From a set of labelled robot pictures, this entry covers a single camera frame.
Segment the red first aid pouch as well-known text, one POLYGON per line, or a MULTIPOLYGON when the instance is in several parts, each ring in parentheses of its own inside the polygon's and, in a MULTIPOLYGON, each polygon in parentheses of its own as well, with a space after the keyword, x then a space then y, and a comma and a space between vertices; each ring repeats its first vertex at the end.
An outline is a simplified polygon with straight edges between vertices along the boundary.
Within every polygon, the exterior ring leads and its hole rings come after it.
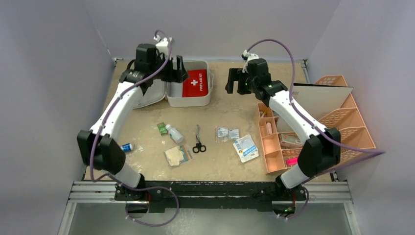
POLYGON ((207 70, 188 70, 182 97, 203 97, 208 94, 207 70))

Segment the white plastic bottle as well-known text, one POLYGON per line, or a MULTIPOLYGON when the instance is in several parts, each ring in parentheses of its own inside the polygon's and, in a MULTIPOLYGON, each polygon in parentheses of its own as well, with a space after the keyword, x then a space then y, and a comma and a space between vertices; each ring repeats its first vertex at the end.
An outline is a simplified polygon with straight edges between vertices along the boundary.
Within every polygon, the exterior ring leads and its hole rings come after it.
POLYGON ((180 144, 184 140, 184 136, 172 125, 167 124, 166 130, 168 131, 168 134, 170 138, 177 144, 180 144))

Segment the blue white mask packet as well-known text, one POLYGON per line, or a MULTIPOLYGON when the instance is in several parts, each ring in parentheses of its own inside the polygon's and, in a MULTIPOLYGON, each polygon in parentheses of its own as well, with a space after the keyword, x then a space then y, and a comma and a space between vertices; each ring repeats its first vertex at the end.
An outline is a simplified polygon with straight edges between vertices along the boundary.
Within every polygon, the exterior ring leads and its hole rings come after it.
POLYGON ((233 147, 236 150, 241 163, 246 163, 259 156, 258 148, 251 135, 245 135, 244 137, 235 140, 233 147))

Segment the beige gauze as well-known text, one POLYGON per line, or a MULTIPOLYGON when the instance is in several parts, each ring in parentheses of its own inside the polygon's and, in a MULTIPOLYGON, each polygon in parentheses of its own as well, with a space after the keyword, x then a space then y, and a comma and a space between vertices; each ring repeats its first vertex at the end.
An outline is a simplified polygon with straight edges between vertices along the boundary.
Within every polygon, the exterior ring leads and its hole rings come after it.
POLYGON ((191 151, 186 145, 179 145, 164 152, 165 158, 171 167, 180 166, 193 159, 191 151))

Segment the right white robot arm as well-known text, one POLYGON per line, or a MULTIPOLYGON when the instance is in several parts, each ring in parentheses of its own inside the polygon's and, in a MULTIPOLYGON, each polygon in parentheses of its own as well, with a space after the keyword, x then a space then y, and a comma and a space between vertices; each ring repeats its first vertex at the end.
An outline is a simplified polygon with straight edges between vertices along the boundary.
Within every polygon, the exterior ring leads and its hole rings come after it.
POLYGON ((338 129, 328 129, 312 118, 292 97, 288 88, 279 80, 273 81, 265 59, 252 59, 244 68, 230 68, 225 86, 233 93, 237 84, 238 94, 254 94, 268 108, 275 111, 295 132, 302 144, 298 162, 276 178, 275 193, 287 199, 294 188, 306 180, 337 165, 341 150, 338 129))

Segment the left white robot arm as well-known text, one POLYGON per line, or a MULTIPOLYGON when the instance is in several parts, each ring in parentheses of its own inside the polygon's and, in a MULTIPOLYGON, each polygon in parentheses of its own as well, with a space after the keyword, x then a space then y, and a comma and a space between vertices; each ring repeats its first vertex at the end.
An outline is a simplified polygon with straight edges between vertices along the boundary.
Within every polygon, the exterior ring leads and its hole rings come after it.
POLYGON ((81 130, 77 143, 82 161, 91 170, 101 170, 127 187, 133 200, 146 194, 144 176, 126 163, 125 152, 116 140, 134 105, 144 97, 154 80, 182 83, 187 78, 182 56, 171 58, 168 38, 154 44, 139 44, 136 57, 121 74, 117 90, 99 120, 81 130))

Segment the small green medicine box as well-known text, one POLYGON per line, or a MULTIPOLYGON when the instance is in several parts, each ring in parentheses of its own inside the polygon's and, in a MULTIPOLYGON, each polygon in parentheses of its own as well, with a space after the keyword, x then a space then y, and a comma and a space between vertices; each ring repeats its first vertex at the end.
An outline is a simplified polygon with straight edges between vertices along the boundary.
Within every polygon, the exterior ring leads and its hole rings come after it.
POLYGON ((158 128, 159 133, 161 135, 167 135, 168 134, 168 130, 167 130, 166 124, 164 122, 158 123, 157 128, 158 128))

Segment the grey open storage case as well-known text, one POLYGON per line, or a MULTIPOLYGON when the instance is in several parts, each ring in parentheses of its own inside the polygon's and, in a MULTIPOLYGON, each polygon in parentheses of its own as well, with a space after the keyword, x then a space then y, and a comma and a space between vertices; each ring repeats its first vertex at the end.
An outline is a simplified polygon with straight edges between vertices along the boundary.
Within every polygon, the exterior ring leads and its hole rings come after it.
POLYGON ((213 89, 213 74, 205 60, 184 61, 188 79, 183 83, 154 80, 143 98, 133 106, 134 109, 152 105, 166 98, 171 107, 199 107, 210 102, 213 89))

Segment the small white pad packet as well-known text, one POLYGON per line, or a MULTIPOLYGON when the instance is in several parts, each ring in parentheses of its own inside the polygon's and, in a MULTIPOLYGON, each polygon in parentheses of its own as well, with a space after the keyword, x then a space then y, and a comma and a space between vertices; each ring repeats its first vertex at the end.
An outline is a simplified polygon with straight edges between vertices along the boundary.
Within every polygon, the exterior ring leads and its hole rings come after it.
POLYGON ((217 139, 227 139, 229 137, 229 129, 227 127, 216 127, 215 133, 217 139))

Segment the small box in tray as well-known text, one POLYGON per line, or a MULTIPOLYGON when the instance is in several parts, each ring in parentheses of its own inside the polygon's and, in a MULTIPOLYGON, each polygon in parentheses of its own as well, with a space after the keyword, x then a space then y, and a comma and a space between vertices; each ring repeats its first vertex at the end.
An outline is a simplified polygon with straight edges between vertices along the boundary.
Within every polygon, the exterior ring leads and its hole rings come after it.
POLYGON ((280 146, 283 149, 302 148, 303 144, 300 139, 294 136, 280 133, 278 135, 280 146))

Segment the orange compartment tray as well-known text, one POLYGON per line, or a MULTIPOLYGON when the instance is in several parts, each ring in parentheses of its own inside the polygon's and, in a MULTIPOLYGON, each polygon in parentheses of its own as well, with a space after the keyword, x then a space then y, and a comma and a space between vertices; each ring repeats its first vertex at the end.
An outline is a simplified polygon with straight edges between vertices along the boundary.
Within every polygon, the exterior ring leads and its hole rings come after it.
POLYGON ((280 145, 278 117, 265 104, 257 104, 256 116, 266 172, 280 175, 294 166, 287 161, 297 158, 302 148, 287 148, 280 145))

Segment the blue white ointment tube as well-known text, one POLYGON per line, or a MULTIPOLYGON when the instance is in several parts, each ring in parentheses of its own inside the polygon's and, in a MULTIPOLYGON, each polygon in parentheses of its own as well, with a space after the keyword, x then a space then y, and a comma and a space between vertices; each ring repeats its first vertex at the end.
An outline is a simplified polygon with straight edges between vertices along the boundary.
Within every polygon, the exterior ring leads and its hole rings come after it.
POLYGON ((131 152, 131 151, 134 150, 134 145, 132 143, 127 143, 127 144, 122 145, 121 146, 121 149, 124 152, 128 153, 128 152, 131 152))

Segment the pink highlighter marker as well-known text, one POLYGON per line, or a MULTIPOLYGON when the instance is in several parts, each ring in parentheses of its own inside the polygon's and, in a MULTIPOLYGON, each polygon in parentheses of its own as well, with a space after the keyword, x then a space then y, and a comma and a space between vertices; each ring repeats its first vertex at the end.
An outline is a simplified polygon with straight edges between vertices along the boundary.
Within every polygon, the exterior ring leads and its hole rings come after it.
POLYGON ((286 160, 286 164, 288 166, 293 166, 293 165, 295 165, 297 163, 298 163, 298 157, 289 158, 289 159, 286 160))

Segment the orange plastic file rack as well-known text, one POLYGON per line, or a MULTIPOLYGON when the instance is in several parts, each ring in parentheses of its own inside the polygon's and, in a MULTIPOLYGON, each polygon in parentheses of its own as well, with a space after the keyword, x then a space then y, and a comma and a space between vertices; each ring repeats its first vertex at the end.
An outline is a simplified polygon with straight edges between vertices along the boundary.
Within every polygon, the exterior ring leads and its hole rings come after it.
MULTIPOLYGON (((346 80, 342 75, 324 76, 320 78, 316 85, 346 87, 346 80)), ((341 143, 360 149, 375 149, 376 146, 364 123, 356 102, 350 94, 341 105, 319 119, 319 122, 327 128, 337 128, 341 133, 341 143)), ((365 153, 341 148, 340 163, 331 169, 340 168, 362 157, 365 153)))

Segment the black handled scissors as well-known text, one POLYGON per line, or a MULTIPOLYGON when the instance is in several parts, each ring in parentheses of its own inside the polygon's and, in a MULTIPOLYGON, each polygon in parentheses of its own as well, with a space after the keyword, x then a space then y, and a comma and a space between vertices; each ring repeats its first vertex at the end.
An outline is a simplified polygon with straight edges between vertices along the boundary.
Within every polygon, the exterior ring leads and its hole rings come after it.
POLYGON ((196 125, 196 132, 195 132, 196 144, 192 148, 193 153, 205 152, 206 149, 207 149, 206 146, 201 143, 199 133, 200 133, 200 125, 197 124, 196 125))

